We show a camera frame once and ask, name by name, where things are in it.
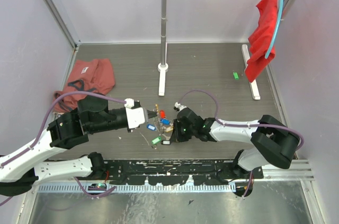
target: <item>blue hanger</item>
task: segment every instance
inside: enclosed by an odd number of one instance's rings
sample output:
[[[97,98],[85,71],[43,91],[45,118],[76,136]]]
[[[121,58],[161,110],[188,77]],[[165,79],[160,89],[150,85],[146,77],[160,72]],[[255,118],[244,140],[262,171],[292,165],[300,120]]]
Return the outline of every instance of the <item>blue hanger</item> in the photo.
[[[275,42],[275,38],[276,38],[276,34],[278,32],[280,21],[281,21],[283,5],[284,5],[284,0],[279,0],[278,18],[276,20],[276,24],[275,24],[275,28],[274,28],[274,34],[273,34],[269,49],[267,50],[267,52],[265,54],[265,59],[267,59],[269,57],[269,55],[272,51],[272,48],[273,48],[273,45],[274,45],[274,42]]]

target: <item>robotic arm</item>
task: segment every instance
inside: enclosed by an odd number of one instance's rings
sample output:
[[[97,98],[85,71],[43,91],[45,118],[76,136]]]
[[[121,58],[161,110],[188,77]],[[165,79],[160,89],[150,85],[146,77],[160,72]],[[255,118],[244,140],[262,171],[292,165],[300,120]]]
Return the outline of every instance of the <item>robotic arm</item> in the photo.
[[[96,179],[105,172],[101,154],[91,153],[76,160],[45,162],[46,159],[88,142],[88,134],[127,128],[133,129],[155,117],[157,114],[140,106],[132,99],[126,99],[125,107],[108,109],[108,101],[87,96],[78,102],[78,108],[65,113],[51,122],[33,148],[30,143],[17,151],[0,157],[0,164],[29,148],[19,158],[0,167],[0,194],[6,196],[27,192],[33,185],[70,177],[91,177]]]
[[[240,150],[233,161],[233,172],[243,177],[257,167],[272,164],[278,168],[288,169],[296,152],[299,137],[281,129],[253,127],[254,124],[273,124],[284,126],[270,115],[264,115],[260,120],[250,122],[228,122],[215,118],[196,115],[188,107],[175,104],[178,111],[174,120],[174,130],[170,141],[185,142],[195,136],[201,141],[236,141],[252,144],[249,150]]]

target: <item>scratched metal sheet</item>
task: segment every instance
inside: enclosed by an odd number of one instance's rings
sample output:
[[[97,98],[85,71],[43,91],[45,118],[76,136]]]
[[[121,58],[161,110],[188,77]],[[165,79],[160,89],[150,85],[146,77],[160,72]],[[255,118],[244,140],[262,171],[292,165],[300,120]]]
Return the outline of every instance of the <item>scratched metal sheet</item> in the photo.
[[[72,206],[69,210],[55,211]],[[100,200],[80,193],[38,193],[30,224],[307,224],[300,182],[260,182],[246,199],[232,192],[126,193]]]

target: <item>green block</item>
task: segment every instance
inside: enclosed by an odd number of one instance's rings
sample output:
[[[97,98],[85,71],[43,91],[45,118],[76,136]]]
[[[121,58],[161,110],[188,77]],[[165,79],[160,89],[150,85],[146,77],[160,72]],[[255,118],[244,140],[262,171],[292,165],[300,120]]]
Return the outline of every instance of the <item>green block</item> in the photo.
[[[234,79],[235,79],[235,80],[239,80],[238,73],[236,73],[236,72],[233,72],[233,76],[234,76]]]
[[[157,143],[160,143],[160,142],[161,142],[161,137],[157,137],[152,140],[152,145],[156,145]]]

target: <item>red cloth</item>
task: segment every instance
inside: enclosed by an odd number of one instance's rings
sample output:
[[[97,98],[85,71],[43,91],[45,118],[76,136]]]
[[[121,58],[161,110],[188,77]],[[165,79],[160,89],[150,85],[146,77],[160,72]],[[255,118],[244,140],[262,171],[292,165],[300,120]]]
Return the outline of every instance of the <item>red cloth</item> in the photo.
[[[245,74],[250,82],[253,82],[257,76],[264,70],[267,64],[275,57],[275,48],[267,59],[265,54],[269,49],[276,20],[278,19],[278,0],[261,0],[257,4],[260,13],[257,29],[248,38],[251,47],[249,51],[252,53],[250,59],[247,61],[247,68]]]
[[[54,92],[54,99],[63,93],[88,91],[106,95],[115,85],[114,73],[109,59],[92,61],[77,60],[69,74],[63,91]],[[75,94],[66,96],[55,106],[57,112],[68,112],[77,107],[77,102],[86,95]]]

